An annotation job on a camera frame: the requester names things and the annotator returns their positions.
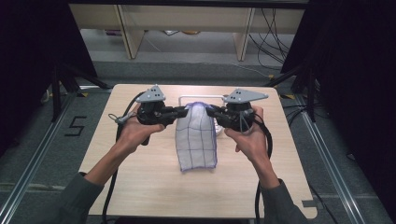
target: gray carpet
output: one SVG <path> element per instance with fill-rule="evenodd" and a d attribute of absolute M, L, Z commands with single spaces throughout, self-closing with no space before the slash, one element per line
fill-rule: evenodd
<path fill-rule="evenodd" d="M 224 86 L 262 86 L 269 78 L 267 75 L 278 76 L 277 71 L 268 70 L 260 66 L 245 66 L 240 68 L 232 64 L 210 63 L 94 63 L 101 80 L 107 84 L 117 83 L 146 83 L 146 84 L 193 84 L 193 85 L 224 85 Z M 78 81 L 81 85 L 89 84 L 85 80 Z M 290 93 L 292 78 L 278 85 L 281 94 Z M 87 97 L 78 97 L 68 109 L 62 126 L 55 140 L 49 148 L 32 183 L 47 186 L 65 186 L 78 170 L 85 151 L 91 141 L 97 122 L 106 105 L 109 93 L 90 93 Z M 285 105 L 296 105 L 295 100 L 282 99 Z M 295 110 L 295 107 L 285 108 L 285 115 Z M 331 119 L 323 107 L 316 107 L 317 125 L 326 141 L 343 176 L 356 196 L 363 216 L 367 223 L 391 223 L 380 201 L 376 198 L 370 184 L 364 177 L 356 162 L 347 159 L 347 148 L 342 137 L 338 135 Z M 75 116 L 84 116 L 78 123 L 84 126 L 80 136 L 67 137 L 68 133 L 76 133 L 69 125 Z M 0 159 L 0 182 L 15 183 L 27 162 L 33 155 L 46 129 L 50 125 L 51 104 L 38 108 L 31 122 L 26 126 L 19 146 L 11 148 Z M 304 121 L 297 116 L 291 124 L 291 132 L 297 146 L 304 171 L 308 181 L 322 197 L 326 206 L 332 211 L 339 223 L 350 223 L 347 212 L 342 205 L 337 192 L 318 154 L 318 150 L 307 130 Z M 3 202 L 9 190 L 2 188 L 0 200 Z M 29 223 L 29 218 L 40 204 L 53 200 L 59 192 L 48 192 L 29 189 L 17 209 L 11 223 Z M 310 223 L 333 223 L 328 212 L 319 204 L 318 216 Z M 88 223 L 100 223 L 100 217 L 90 216 Z"/>

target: white cloth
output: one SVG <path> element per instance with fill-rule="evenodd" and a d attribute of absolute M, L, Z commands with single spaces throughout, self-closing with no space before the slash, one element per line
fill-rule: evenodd
<path fill-rule="evenodd" d="M 177 119 L 176 149 L 182 172 L 196 168 L 216 168 L 217 142 L 214 119 L 206 114 L 202 102 L 186 105 L 186 118 Z"/>

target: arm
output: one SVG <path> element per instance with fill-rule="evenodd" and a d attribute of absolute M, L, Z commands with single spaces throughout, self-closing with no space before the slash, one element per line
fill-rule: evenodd
<path fill-rule="evenodd" d="M 85 223 L 88 212 L 104 184 L 121 163 L 134 153 L 150 134 L 161 132 L 163 129 L 161 124 L 142 125 L 137 118 L 128 119 L 119 140 L 107 154 L 86 175 L 76 175 L 53 203 L 40 209 L 31 223 Z"/>
<path fill-rule="evenodd" d="M 253 109 L 262 117 L 262 108 Z M 259 125 L 253 123 L 248 135 L 232 129 L 226 129 L 225 134 L 235 141 L 235 152 L 242 151 L 257 172 L 264 200 L 264 223 L 307 223 L 299 208 L 293 204 L 285 184 L 276 176 L 268 158 L 266 137 Z"/>

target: dark shirt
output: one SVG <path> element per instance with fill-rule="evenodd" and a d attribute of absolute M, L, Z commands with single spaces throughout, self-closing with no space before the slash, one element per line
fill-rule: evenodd
<path fill-rule="evenodd" d="M 61 193 L 60 198 L 44 206 L 33 219 L 34 224 L 84 224 L 88 212 L 104 186 L 95 185 L 76 175 Z M 275 189 L 262 189 L 264 224 L 307 223 L 300 209 L 294 205 L 282 180 Z"/>

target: light wood tabletop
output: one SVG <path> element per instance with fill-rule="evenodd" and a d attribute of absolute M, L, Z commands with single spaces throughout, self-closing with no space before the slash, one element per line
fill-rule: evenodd
<path fill-rule="evenodd" d="M 115 143 L 117 124 L 108 114 L 121 116 L 131 100 L 153 85 L 116 85 L 108 99 L 80 171 L 88 172 Z M 181 95 L 224 95 L 235 87 L 160 85 L 168 106 L 178 106 Z M 270 130 L 274 150 L 271 161 L 294 203 L 307 218 L 317 215 L 316 207 L 303 207 L 313 198 L 306 182 L 296 147 L 277 92 L 273 88 L 240 87 L 263 92 L 267 99 L 252 102 L 264 109 L 264 121 Z M 203 101 L 222 105 L 220 99 L 183 98 L 182 104 Z M 180 172 L 175 144 L 176 121 L 161 133 L 150 137 L 120 166 L 116 187 L 107 214 L 140 217 L 214 217 L 254 218 L 254 199 L 258 177 L 242 153 L 235 153 L 235 142 L 224 133 L 218 135 L 218 164 L 211 170 Z M 90 214 L 101 215 L 107 195 L 105 189 Z"/>

